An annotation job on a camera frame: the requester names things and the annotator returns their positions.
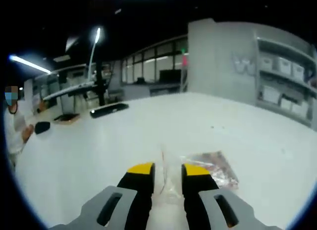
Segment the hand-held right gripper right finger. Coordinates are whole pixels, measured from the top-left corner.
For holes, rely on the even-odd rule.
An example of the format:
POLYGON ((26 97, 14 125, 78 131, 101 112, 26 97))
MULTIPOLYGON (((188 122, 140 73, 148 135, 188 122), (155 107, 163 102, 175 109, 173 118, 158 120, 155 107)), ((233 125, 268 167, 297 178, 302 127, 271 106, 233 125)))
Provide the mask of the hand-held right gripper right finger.
POLYGON ((221 189, 203 167, 182 164, 184 209, 191 230, 256 230, 252 207, 221 189))

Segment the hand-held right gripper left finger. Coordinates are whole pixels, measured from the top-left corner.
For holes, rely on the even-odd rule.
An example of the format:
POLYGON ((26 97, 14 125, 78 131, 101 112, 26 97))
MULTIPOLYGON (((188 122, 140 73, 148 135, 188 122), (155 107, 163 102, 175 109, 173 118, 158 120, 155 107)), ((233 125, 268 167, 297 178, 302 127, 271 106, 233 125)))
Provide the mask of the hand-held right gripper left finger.
POLYGON ((117 186, 108 186, 82 207, 81 230, 144 230, 152 208, 155 163, 127 170, 117 186))

